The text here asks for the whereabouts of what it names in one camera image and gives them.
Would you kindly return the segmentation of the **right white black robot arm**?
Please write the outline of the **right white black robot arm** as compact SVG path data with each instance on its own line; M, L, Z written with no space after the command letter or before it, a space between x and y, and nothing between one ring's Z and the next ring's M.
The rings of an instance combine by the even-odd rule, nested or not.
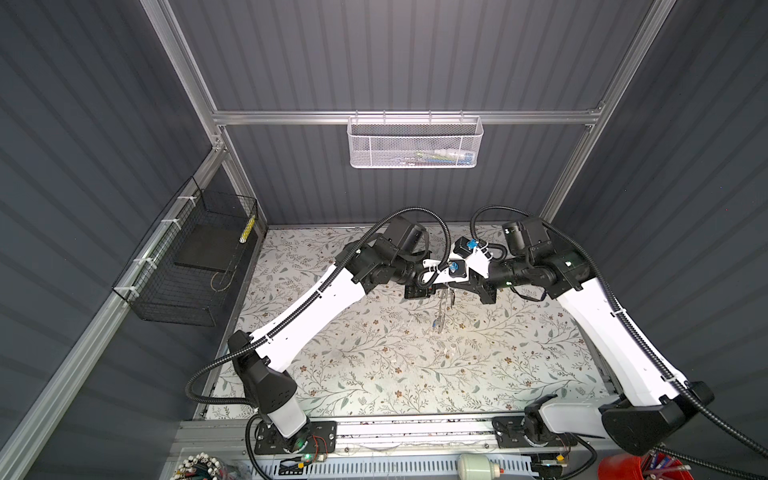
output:
M605 291L595 267L569 240L540 218L503 226L506 258L494 258L477 236L451 248L444 283L492 304L498 290L536 286L575 320L606 384L606 395L568 400L547 394L524 410L523 431L534 445L559 434L608 438L642 455L663 442L714 399L703 382L691 382L652 345L618 300Z

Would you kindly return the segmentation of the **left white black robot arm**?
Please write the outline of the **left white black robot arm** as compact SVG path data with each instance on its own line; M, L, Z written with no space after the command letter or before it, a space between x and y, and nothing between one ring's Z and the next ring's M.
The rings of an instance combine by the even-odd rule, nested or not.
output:
M376 286L390 281L419 283L429 250L415 250L425 229L406 213L434 213L421 207L401 209L378 221L360 239L347 244L318 282L270 323L229 339L233 368L245 402L258 410L284 440L308 430L309 420L296 398L295 380L286 372L301 350L334 318Z

